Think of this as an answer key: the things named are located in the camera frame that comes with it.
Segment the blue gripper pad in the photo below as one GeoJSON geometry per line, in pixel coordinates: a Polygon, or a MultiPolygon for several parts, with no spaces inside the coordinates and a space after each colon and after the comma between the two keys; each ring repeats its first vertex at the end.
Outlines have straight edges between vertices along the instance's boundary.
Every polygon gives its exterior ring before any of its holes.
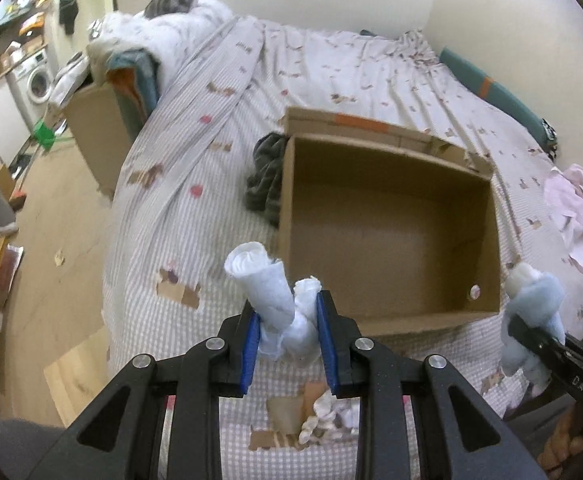
{"type": "Polygon", "coordinates": [[[249,386],[254,380],[256,357],[258,355],[258,343],[260,342],[260,318],[253,312],[249,320],[248,335],[243,346],[243,365],[240,372],[240,391],[247,395],[249,386]]]}
{"type": "Polygon", "coordinates": [[[316,297],[316,309],[318,311],[318,339],[323,354],[325,376],[327,377],[327,384],[332,394],[337,395],[339,389],[338,357],[335,353],[334,340],[332,339],[329,323],[327,322],[325,304],[320,294],[316,297]]]}

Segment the red spot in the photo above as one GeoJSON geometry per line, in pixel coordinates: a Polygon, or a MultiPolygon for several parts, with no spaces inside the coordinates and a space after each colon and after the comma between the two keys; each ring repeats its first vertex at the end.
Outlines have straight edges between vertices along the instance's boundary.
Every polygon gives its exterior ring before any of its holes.
{"type": "Polygon", "coordinates": [[[191,186],[189,192],[196,198],[200,198],[201,194],[203,194],[203,186],[200,184],[196,184],[195,186],[191,186]]]}

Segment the washing machine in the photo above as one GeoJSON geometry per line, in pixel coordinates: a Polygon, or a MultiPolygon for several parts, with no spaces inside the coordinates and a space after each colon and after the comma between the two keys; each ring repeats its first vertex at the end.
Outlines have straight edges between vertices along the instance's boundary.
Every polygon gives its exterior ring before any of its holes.
{"type": "Polygon", "coordinates": [[[54,74],[45,49],[19,63],[8,74],[9,88],[30,131],[45,113],[53,82],[54,74]]]}

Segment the triangular cutout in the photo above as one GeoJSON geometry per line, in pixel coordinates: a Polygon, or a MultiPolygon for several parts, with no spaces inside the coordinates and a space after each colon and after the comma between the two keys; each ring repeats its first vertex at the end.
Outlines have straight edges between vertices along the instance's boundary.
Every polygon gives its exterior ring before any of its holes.
{"type": "Polygon", "coordinates": [[[123,420],[130,392],[129,386],[124,386],[118,390],[78,435],[78,442],[83,446],[94,447],[106,452],[114,449],[118,428],[123,420]]]}
{"type": "Polygon", "coordinates": [[[462,445],[468,452],[495,446],[500,435],[486,421],[458,386],[449,388],[449,398],[458,422],[462,445]]]}

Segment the pink crumpled fabric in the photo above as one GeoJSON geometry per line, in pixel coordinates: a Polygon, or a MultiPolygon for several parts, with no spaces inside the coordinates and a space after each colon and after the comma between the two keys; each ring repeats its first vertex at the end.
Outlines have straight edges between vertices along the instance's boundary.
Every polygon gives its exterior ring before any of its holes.
{"type": "Polygon", "coordinates": [[[545,182],[549,216],[562,234],[569,257],[583,273],[583,167],[552,168],[545,182]]]}

